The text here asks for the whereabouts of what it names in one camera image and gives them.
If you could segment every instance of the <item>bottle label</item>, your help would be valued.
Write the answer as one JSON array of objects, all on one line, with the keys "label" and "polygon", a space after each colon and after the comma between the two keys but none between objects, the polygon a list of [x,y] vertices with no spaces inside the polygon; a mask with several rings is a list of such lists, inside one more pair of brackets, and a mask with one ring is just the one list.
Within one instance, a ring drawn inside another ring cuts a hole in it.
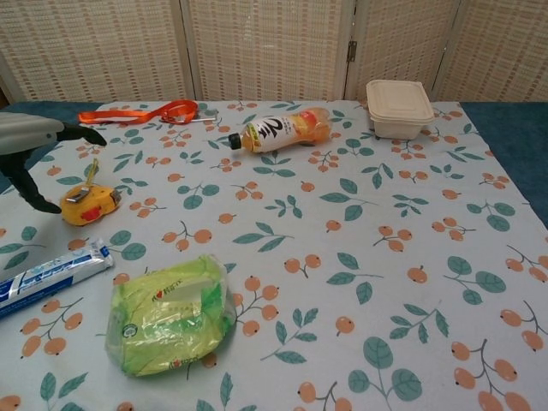
[{"label": "bottle label", "polygon": [[253,139],[253,150],[269,152],[294,143],[297,139],[295,125],[290,117],[266,117],[247,125]]}]

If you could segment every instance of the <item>bottle cap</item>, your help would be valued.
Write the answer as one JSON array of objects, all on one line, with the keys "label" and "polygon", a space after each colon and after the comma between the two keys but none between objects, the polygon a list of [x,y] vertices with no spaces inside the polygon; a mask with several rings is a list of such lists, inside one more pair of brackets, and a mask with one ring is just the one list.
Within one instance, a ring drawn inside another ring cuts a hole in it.
[{"label": "bottle cap", "polygon": [[241,149],[241,138],[238,133],[233,133],[229,135],[229,143],[230,148],[232,150],[240,150]]}]

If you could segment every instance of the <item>woven screen panel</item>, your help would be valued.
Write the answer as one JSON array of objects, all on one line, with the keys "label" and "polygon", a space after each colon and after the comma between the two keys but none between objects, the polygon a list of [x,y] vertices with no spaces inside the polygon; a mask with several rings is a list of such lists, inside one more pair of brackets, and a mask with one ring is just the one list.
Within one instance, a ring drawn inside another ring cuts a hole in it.
[{"label": "woven screen panel", "polygon": [[346,98],[366,98],[371,80],[421,81],[430,92],[453,21],[450,0],[371,0],[356,24],[361,38],[358,80]]},{"label": "woven screen panel", "polygon": [[548,100],[548,2],[474,0],[438,99]]},{"label": "woven screen panel", "polygon": [[27,100],[188,95],[169,0],[2,0],[0,52]]},{"label": "woven screen panel", "polygon": [[344,1],[189,1],[203,99],[331,98]]}]

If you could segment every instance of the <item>container lid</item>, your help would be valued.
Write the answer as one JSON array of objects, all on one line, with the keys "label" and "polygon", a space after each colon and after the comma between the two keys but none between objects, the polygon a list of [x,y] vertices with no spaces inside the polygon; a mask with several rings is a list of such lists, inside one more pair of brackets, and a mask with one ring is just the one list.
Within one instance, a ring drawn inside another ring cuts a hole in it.
[{"label": "container lid", "polygon": [[427,125],[434,120],[430,100],[418,81],[373,80],[366,89],[374,122]]}]

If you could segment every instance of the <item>blue carpet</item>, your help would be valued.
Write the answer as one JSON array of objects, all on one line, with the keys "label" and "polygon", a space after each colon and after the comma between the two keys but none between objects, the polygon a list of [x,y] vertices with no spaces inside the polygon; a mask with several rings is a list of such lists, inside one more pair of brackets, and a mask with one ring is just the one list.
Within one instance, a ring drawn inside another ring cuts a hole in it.
[{"label": "blue carpet", "polygon": [[[99,103],[25,102],[4,110],[77,123],[80,111]],[[548,103],[462,103],[495,157],[531,207],[548,227]],[[55,144],[35,150],[27,161],[33,167]],[[0,193],[9,182],[0,175]]]},{"label": "blue carpet", "polygon": [[548,103],[462,103],[462,108],[548,227]]}]

